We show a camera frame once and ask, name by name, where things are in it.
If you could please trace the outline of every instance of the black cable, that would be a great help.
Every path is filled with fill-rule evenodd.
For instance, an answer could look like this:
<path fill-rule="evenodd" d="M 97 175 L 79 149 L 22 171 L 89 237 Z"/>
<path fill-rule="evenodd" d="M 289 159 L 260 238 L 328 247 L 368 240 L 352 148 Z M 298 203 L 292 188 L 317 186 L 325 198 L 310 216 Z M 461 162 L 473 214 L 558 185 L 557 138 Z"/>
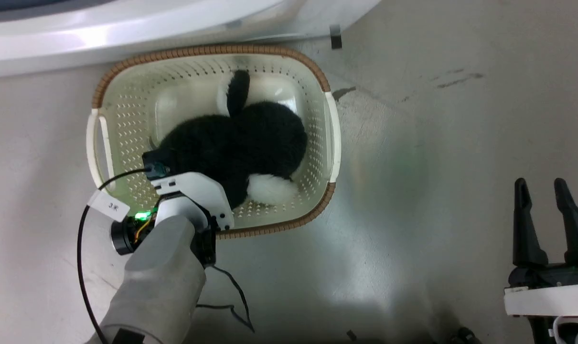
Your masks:
<path fill-rule="evenodd" d="M 230 281 L 232 282 L 232 284 L 234 285 L 234 287 L 238 291 L 238 294 L 240 294 L 240 299 L 243 301 L 243 306 L 245 307 L 245 313 L 247 315 L 247 320 L 244 320 L 243 318 L 241 318 L 238 315 L 238 313 L 236 313 L 236 311 L 234 311 L 234 308 L 235 308 L 234 305 L 215 306 L 215 305 L 206 305 L 206 304 L 198 303 L 197 305 L 195 305 L 195 307 L 196 308 L 207 308 L 207 309 L 229 309 L 230 312 L 232 312 L 232 315 L 234 316 L 234 318 L 236 318 L 236 320 L 238 320 L 241 324 L 245 325 L 253 333 L 255 333 L 255 329 L 253 328 L 253 323 L 250 320 L 249 305 L 247 304 L 247 299 L 245 298 L 245 293 L 243 292 L 242 288 L 240 288 L 240 286 L 238 285 L 238 282 L 234 279 L 232 274 L 230 274 L 229 272 L 227 272 L 223 269 L 217 268 L 215 265 L 212 265 L 211 267 L 213 269 L 221 272 L 222 274 L 226 275 L 230 279 Z"/>
<path fill-rule="evenodd" d="M 135 173 L 140 173 L 140 172 L 149 172 L 149 170 L 146 168 L 141 168 L 139 170 L 131 170 L 128 172 L 123 172 L 122 174 L 117 174 L 113 178 L 110 178 L 108 181 L 106 181 L 102 185 L 100 185 L 100 187 L 98 189 L 103 190 L 105 187 L 107 187 L 107 185 L 116 181 L 119 178 L 123 178 L 125 176 L 129 176 L 130 174 L 135 174 Z M 94 316 L 94 312 L 92 311 L 92 305 L 90 305 L 90 299 L 87 297 L 86 283 L 85 283 L 84 277 L 83 277 L 83 265 L 82 265 L 82 260 L 81 260 L 81 246 L 82 246 L 82 242 L 83 242 L 83 227 L 84 227 L 84 224 L 86 223 L 86 216 L 87 216 L 87 213 L 89 210 L 90 210 L 90 206 L 86 205 L 86 207 L 83 209 L 83 214 L 81 215 L 81 222 L 79 222 L 79 232 L 77 233 L 77 273 L 79 274 L 79 287 L 81 287 L 81 294 L 83 296 L 83 301 L 84 301 L 84 303 L 86 303 L 87 314 L 90 316 L 90 320 L 92 320 L 92 325 L 94 326 L 94 330 L 96 330 L 96 333 L 97 333 L 98 337 L 100 338 L 100 342 L 102 342 L 102 344 L 108 344 L 106 337 L 104 337 L 104 334 L 102 333 L 102 330 L 100 329 L 100 326 L 97 323 L 96 316 Z"/>

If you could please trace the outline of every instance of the washing machine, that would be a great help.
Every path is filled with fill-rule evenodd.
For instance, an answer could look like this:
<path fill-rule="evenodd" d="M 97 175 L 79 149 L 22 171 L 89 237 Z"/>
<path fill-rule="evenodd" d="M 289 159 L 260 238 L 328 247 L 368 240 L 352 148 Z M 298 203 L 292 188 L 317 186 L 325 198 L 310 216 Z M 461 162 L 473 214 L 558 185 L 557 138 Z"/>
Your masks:
<path fill-rule="evenodd" d="M 0 76 L 340 33 L 379 0 L 0 0 Z"/>

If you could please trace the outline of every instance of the white bunny tail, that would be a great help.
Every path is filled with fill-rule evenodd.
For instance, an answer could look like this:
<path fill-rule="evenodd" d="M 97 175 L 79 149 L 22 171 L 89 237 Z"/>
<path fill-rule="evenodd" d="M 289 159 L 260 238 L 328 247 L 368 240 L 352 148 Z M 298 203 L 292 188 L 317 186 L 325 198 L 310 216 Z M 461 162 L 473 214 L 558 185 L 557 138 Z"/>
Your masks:
<path fill-rule="evenodd" d="M 298 186 L 272 174 L 252 174 L 247 193 L 255 202 L 281 205 L 291 202 L 298 195 Z"/>

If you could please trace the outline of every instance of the label tag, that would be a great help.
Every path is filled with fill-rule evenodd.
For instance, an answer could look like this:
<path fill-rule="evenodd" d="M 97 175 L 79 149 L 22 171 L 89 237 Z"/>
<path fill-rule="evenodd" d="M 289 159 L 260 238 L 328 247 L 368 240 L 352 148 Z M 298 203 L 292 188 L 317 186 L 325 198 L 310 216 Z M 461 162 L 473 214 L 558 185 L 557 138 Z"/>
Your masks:
<path fill-rule="evenodd" d="M 87 205 L 118 222 L 123 221 L 130 211 L 129 205 L 100 190 L 94 192 Z"/>

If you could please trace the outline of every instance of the green led light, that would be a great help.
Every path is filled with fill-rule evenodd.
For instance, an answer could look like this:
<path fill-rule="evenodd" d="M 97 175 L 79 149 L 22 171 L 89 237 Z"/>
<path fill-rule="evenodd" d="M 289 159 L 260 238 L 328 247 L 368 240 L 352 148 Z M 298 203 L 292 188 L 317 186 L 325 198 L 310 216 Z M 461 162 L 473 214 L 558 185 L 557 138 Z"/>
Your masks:
<path fill-rule="evenodd" d="M 136 215 L 134 215 L 134 218 L 136 220 L 147 220 L 147 217 L 149 217 L 149 215 L 151 215 L 151 212 L 145 211 L 143 213 L 136 213 Z"/>

